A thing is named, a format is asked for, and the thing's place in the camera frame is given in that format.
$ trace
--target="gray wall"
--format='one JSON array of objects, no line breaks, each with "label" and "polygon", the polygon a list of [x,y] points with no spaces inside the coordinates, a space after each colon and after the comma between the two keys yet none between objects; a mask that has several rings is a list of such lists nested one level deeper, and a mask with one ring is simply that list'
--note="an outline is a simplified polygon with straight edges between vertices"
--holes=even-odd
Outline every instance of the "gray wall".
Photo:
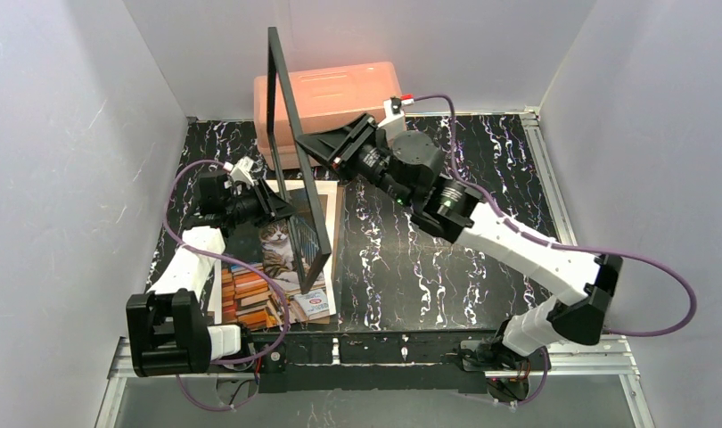
[{"label": "gray wall", "polygon": [[121,0],[0,1],[0,426],[94,424],[185,128]]},{"label": "gray wall", "polygon": [[[659,426],[722,426],[722,2],[598,2],[541,111],[582,243],[652,254],[693,281],[682,332],[634,339]],[[664,327],[678,284],[626,265],[611,324]]]},{"label": "gray wall", "polygon": [[[187,116],[253,117],[267,26],[291,70],[391,61],[404,92],[461,111],[538,105],[594,0],[125,0]],[[438,103],[426,111],[444,111]]]}]

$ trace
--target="book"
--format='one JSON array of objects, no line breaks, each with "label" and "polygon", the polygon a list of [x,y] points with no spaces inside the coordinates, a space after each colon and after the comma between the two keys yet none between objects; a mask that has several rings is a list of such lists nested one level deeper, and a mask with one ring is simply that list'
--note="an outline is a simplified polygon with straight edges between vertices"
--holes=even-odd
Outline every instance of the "book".
[{"label": "book", "polygon": [[[267,184],[273,190],[279,190],[275,181],[267,181]],[[303,190],[303,181],[287,180],[285,184],[291,196],[291,203],[298,212],[297,216],[303,218],[296,219],[294,222],[301,225],[313,225],[313,219],[308,210],[308,199]],[[316,189],[324,210],[327,233],[333,243],[332,247],[335,248],[337,245],[336,231],[340,230],[340,214],[342,213],[342,207],[338,204],[338,200],[341,199],[342,193],[339,198],[338,184],[335,181],[316,181]],[[227,239],[226,252],[265,272],[268,276],[272,276],[273,281],[288,298],[290,310],[287,315],[291,323],[329,324],[330,316],[337,313],[332,288],[332,256],[324,266],[322,274],[307,293],[307,296],[312,297],[302,297],[298,274],[294,268],[291,268],[290,231],[291,228],[288,227],[287,222],[284,222],[283,226],[275,223],[262,229],[251,225],[241,225]],[[270,232],[279,235],[276,241],[269,239],[268,233]],[[275,259],[282,260],[284,267],[274,268],[276,266]],[[216,280],[218,280],[215,288],[218,287],[219,290],[217,297],[220,299],[218,308],[220,314],[217,316],[215,311],[215,317],[221,319],[222,323],[238,323],[251,330],[282,324],[283,305],[261,276],[245,267],[222,263],[220,269],[217,270]],[[309,303],[315,299],[320,299],[318,304]]]},{"label": "book", "polygon": [[308,319],[317,319],[330,315],[330,304],[324,289],[313,290],[306,294],[296,294],[292,297]]},{"label": "book", "polygon": [[250,296],[250,297],[246,297],[245,299],[242,299],[242,300],[241,300],[241,304],[242,304],[243,306],[249,306],[249,305],[252,305],[252,304],[254,304],[254,303],[259,303],[259,302],[261,302],[261,301],[266,301],[266,300],[268,300],[271,296],[272,296],[272,292],[270,292],[270,291],[265,291],[265,292],[262,292],[262,293],[260,293],[260,294],[256,294],[256,295],[254,295],[254,296]]}]

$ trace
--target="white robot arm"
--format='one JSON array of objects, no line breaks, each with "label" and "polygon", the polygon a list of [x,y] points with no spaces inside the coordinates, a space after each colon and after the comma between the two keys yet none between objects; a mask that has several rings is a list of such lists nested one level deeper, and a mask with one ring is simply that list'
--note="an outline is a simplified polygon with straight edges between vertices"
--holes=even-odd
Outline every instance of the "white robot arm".
[{"label": "white robot arm", "polygon": [[[379,124],[363,114],[342,128],[299,136],[297,144],[341,178],[360,175],[410,207],[412,222],[423,232],[481,251],[553,294],[506,320],[493,339],[475,350],[471,357],[484,366],[515,364],[562,339],[598,343],[621,258],[556,250],[512,230],[481,193],[442,174],[445,154],[428,136],[405,130],[402,108],[412,101],[409,95],[392,97],[384,102],[386,118]],[[511,223],[519,232],[553,241],[516,220]]]},{"label": "white robot arm", "polygon": [[207,325],[214,259],[189,251],[225,251],[225,237],[237,225],[263,226],[288,218],[295,210],[264,180],[250,175],[253,160],[242,158],[224,171],[201,174],[196,206],[184,221],[182,239],[159,280],[127,301],[127,328],[135,372],[139,376],[201,373],[210,361],[241,351],[238,325]]}]

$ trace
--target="orange plastic box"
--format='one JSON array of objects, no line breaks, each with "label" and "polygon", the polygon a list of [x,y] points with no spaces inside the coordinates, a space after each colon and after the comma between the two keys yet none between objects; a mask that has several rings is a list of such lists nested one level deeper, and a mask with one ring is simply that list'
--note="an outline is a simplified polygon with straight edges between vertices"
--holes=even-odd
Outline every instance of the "orange plastic box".
[{"label": "orange plastic box", "polygon": [[[321,132],[348,124],[362,112],[377,122],[384,119],[382,103],[400,96],[400,85],[391,62],[335,67],[290,73],[292,92],[304,133]],[[299,167],[295,143],[285,111],[283,92],[277,80],[275,103],[275,141],[283,169]],[[258,151],[275,168],[267,140],[267,76],[253,82],[253,121]]]}]

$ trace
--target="black cable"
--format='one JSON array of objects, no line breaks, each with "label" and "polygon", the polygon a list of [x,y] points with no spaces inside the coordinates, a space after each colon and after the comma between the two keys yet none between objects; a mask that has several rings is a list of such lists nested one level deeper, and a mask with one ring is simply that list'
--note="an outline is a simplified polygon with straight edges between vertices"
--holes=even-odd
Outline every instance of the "black cable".
[{"label": "black cable", "polygon": [[502,392],[503,394],[508,395],[509,397],[511,397],[512,399],[515,399],[516,401],[521,401],[521,399],[516,397],[516,394],[514,394],[513,391],[511,391],[511,389],[508,388],[508,386],[503,381],[495,382],[495,389],[498,392]]},{"label": "black cable", "polygon": [[230,398],[230,402],[229,402],[229,403],[227,403],[227,405],[228,405],[228,406],[232,406],[232,405],[233,405],[233,403],[235,403],[235,397],[237,397],[237,395],[238,395],[238,392],[240,392],[240,391],[241,391],[241,388],[242,388],[242,386],[243,386],[243,385],[245,385],[246,383],[251,383],[251,382],[253,382],[253,381],[252,381],[251,379],[247,379],[247,380],[245,380],[245,381],[241,382],[241,384],[240,384],[240,385],[238,385],[238,387],[237,387],[237,388],[235,388],[235,393],[233,393],[233,397],[232,397],[232,398]]}]

